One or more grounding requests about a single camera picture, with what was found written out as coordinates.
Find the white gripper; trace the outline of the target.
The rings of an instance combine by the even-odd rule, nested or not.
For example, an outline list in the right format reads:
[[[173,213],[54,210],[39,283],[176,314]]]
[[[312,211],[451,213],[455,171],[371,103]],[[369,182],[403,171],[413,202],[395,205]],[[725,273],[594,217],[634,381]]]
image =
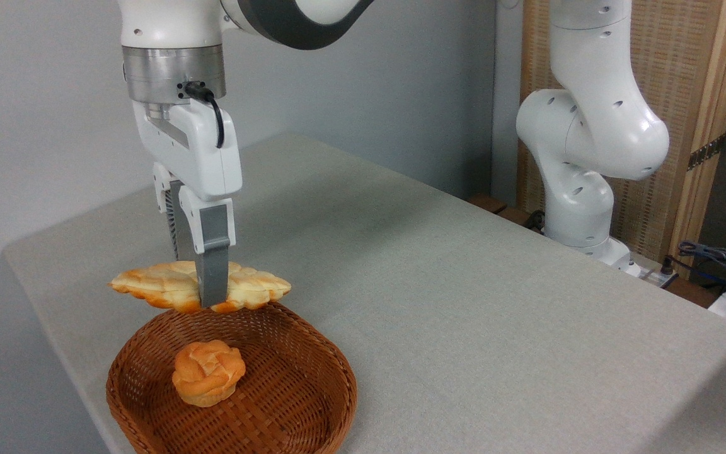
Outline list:
[[[227,197],[243,184],[231,116],[220,112],[224,144],[217,148],[212,106],[198,100],[171,105],[168,120],[160,120],[147,117],[146,104],[132,105],[139,137],[157,161],[156,201],[167,220],[175,259],[195,261],[202,307],[218,305],[227,297],[229,248],[236,244],[233,200]]]

